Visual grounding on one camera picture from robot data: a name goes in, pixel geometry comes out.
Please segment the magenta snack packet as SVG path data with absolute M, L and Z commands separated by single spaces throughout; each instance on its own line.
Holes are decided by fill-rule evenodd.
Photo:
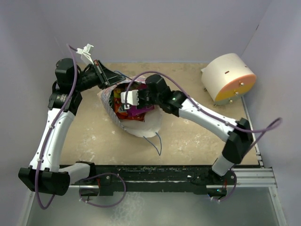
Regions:
M 154 109 L 155 107 L 153 105 L 144 106 L 142 108 L 138 108 L 138 106 L 131 106 L 129 109 L 127 109 L 127 114 L 129 117 L 134 117 Z

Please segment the blue checkered paper bag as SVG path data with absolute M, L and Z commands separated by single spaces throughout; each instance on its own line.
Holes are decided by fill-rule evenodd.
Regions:
M 98 93 L 98 97 L 100 98 L 108 116 L 111 121 L 120 127 L 122 130 L 127 133 L 134 135 L 136 137 L 143 137 L 147 142 L 149 142 L 153 147 L 155 145 L 149 140 L 151 137 L 157 136 L 159 138 L 160 148 L 155 148 L 158 155 L 162 154 L 162 139 L 159 135 L 159 131 L 162 125 L 162 113 L 159 107 L 154 106 L 155 109 L 145 113 L 144 122 L 142 121 L 134 121 L 134 120 L 120 120 L 118 119 L 116 112 L 113 107 L 113 90 L 115 88 L 127 88 L 127 85 L 130 83 L 130 77 L 121 73 L 120 71 L 116 71 L 116 73 L 120 73 L 126 77 L 126 79 L 112 87 L 109 87 L 100 93 Z

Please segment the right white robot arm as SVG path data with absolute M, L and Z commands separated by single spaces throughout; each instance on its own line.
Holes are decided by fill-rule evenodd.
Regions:
M 165 113 L 192 121 L 214 133 L 225 146 L 209 172 L 209 179 L 220 184 L 234 165 L 240 164 L 251 149 L 253 136 L 247 119 L 235 120 L 203 107 L 182 90 L 171 90 L 164 78 L 153 74 L 146 79 L 146 88 L 138 92 L 142 106 L 157 105 Z

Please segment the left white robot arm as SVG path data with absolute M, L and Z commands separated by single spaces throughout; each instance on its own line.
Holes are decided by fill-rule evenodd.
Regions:
M 91 185 L 97 178 L 96 166 L 91 162 L 60 167 L 66 135 L 82 101 L 81 92 L 93 87 L 106 89 L 125 77 L 107 69 L 99 60 L 81 70 L 71 58 L 56 63 L 55 76 L 41 142 L 29 166 L 21 168 L 18 177 L 33 192 L 62 196 L 69 185 L 80 180 Z

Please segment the yellow candy snack packet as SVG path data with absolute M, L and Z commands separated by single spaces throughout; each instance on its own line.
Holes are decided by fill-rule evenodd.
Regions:
M 115 88 L 113 90 L 113 107 L 116 113 L 125 112 L 124 105 L 121 102 L 121 93 L 124 92 L 125 88 Z

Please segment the orange red snack packet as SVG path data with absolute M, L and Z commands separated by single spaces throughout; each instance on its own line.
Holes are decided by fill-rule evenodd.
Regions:
M 120 120 L 134 120 L 134 121 L 142 121 L 142 122 L 144 122 L 144 117 L 145 117 L 145 113 L 130 116 L 126 112 L 121 112 L 121 113 L 117 112 L 116 115 L 117 115 L 118 119 L 120 119 Z

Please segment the beige and orange cylinder device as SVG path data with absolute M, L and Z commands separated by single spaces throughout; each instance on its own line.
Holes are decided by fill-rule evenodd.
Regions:
M 240 99 L 256 82 L 256 75 L 235 53 L 222 55 L 201 69 L 201 81 L 215 105 Z

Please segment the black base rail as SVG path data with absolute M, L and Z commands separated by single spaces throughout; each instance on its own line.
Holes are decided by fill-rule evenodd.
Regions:
M 236 182 L 233 171 L 218 176 L 209 165 L 95 165 L 88 180 L 73 185 L 98 190 L 100 196 L 123 191 L 225 196 Z

